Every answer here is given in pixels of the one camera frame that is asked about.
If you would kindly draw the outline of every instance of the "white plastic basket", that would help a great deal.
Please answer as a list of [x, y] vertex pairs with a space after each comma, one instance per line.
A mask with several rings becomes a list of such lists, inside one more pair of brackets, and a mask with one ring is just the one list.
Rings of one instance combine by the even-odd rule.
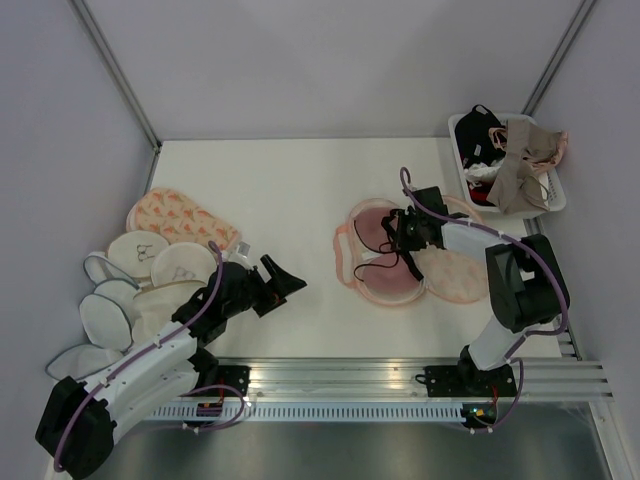
[[[471, 199], [471, 195], [469, 194], [469, 188], [467, 187], [467, 180], [464, 176], [464, 169], [462, 167], [462, 161], [460, 156], [460, 151], [458, 150], [458, 142], [456, 140], [456, 125], [460, 121], [462, 117], [464, 117], [466, 113], [459, 115], [452, 115], [449, 117], [449, 135], [451, 136], [451, 144], [453, 145], [453, 151], [455, 153], [455, 161], [456, 167], [458, 168], [458, 176], [460, 177], [460, 183], [462, 185], [462, 193], [464, 198], [470, 205], [479, 211], [479, 212], [490, 212], [490, 213], [500, 213], [498, 207], [487, 207], [484, 205], [478, 205]], [[521, 115], [519, 113], [496, 113], [495, 116], [501, 123], [507, 123], [507, 120], [512, 118], [526, 118], [531, 123], [536, 124], [536, 121], [529, 117], [528, 115]], [[567, 198], [564, 196], [564, 190], [562, 189], [562, 184], [560, 183], [560, 178], [558, 178], [558, 173], [556, 169], [549, 170], [547, 172], [547, 176], [549, 179], [549, 211], [558, 212], [562, 210], [567, 204]], [[512, 214], [510, 216], [516, 218], [535, 218], [538, 215], [541, 215], [544, 212], [522, 212]]]

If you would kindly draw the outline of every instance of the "white wall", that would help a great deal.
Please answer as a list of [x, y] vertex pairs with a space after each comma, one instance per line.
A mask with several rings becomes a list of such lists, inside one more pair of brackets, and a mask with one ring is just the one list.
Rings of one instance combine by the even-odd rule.
[[520, 111], [579, 0], [88, 0], [158, 134], [447, 135]]
[[124, 229], [152, 152], [64, 0], [0, 15], [0, 477], [43, 478], [45, 364], [83, 340], [82, 258]]
[[544, 217], [572, 295], [572, 325], [602, 360], [640, 452], [640, 2], [600, 2], [536, 114], [569, 131], [567, 208]]

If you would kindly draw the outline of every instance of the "gray floor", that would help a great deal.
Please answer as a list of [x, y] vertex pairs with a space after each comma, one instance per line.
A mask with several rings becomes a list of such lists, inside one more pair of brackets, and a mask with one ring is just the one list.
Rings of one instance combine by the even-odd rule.
[[438, 424], [245, 423], [137, 433], [91, 480], [609, 479], [581, 410], [519, 406], [491, 435]]

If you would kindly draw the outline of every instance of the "orange patterned cloth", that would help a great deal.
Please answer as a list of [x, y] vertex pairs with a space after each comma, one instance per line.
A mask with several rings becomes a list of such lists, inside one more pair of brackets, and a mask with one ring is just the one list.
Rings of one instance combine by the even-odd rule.
[[169, 243], [195, 242], [206, 247], [213, 240], [220, 250], [230, 250], [240, 240], [240, 233], [233, 226], [171, 188], [149, 191], [136, 204], [133, 214], [138, 230], [159, 233]]

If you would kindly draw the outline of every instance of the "table surface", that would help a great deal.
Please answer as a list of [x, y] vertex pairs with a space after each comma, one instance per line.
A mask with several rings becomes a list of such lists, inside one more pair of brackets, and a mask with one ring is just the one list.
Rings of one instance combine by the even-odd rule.
[[[491, 316], [488, 297], [471, 305], [429, 293], [400, 308], [368, 303], [338, 281], [333, 235], [356, 204], [383, 197], [407, 206], [406, 166], [418, 187], [461, 197], [448, 138], [207, 140], [165, 142], [152, 187], [175, 188], [231, 222], [255, 264], [268, 253], [308, 287], [259, 319], [231, 319], [209, 349], [225, 357], [457, 357]], [[485, 215], [525, 235], [522, 220]], [[523, 357], [559, 357], [555, 338], [533, 337]]]

